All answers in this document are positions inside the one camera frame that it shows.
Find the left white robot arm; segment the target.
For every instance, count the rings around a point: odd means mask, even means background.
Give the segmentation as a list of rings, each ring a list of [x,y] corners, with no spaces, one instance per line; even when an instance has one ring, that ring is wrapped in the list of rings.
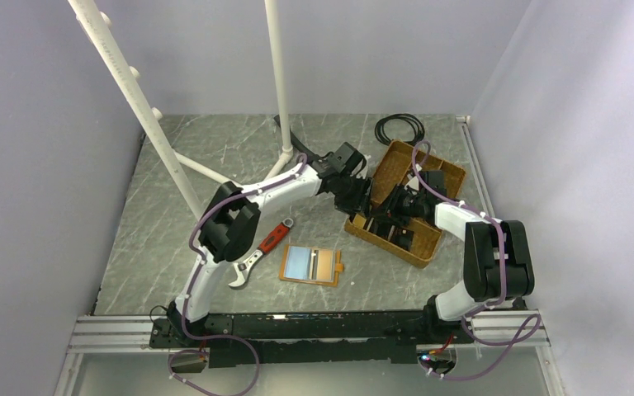
[[[335,209],[353,215],[369,206],[373,181],[362,175],[367,160],[349,143],[321,157],[301,154],[294,167],[250,185],[222,184],[188,240],[196,264],[174,306],[172,336],[185,347],[204,335],[212,296],[230,263],[247,254],[259,221],[297,200],[330,194]]]

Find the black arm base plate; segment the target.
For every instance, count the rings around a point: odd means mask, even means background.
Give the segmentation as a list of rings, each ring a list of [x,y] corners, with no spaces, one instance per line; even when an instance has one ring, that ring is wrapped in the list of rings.
[[[420,353],[470,345],[458,322],[438,319],[433,307],[322,313],[211,313],[181,330],[177,313],[153,321],[149,345],[209,354],[212,368],[330,361],[409,364]]]

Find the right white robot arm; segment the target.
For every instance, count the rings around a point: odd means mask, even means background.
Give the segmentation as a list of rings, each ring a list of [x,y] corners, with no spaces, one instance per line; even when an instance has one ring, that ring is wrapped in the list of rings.
[[[506,300],[530,295],[535,287],[528,238],[522,222],[504,221],[475,211],[447,196],[444,172],[415,171],[405,185],[393,187],[369,217],[379,229],[402,229],[421,219],[464,243],[463,276],[450,290],[433,298],[436,311],[422,320],[424,336],[442,342],[453,320],[476,314]]]

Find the brown woven divided tray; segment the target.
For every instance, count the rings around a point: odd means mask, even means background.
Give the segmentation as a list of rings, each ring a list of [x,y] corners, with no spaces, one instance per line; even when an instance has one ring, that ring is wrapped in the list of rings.
[[[411,155],[414,147],[400,140],[395,140],[388,146],[386,153],[377,165],[373,174],[374,186],[371,192],[371,203],[381,204],[389,193],[397,186],[403,186],[408,181],[412,168]],[[443,184],[447,190],[447,197],[455,199],[466,178],[466,171],[445,159],[434,155],[426,156],[419,151],[416,162],[422,164],[422,170],[439,170],[443,172]],[[412,242],[407,249],[402,248],[367,229],[367,218],[357,214],[346,219],[344,230],[374,246],[381,248],[417,268],[425,268],[433,259],[442,230],[427,224],[421,219],[412,219],[404,226]]]

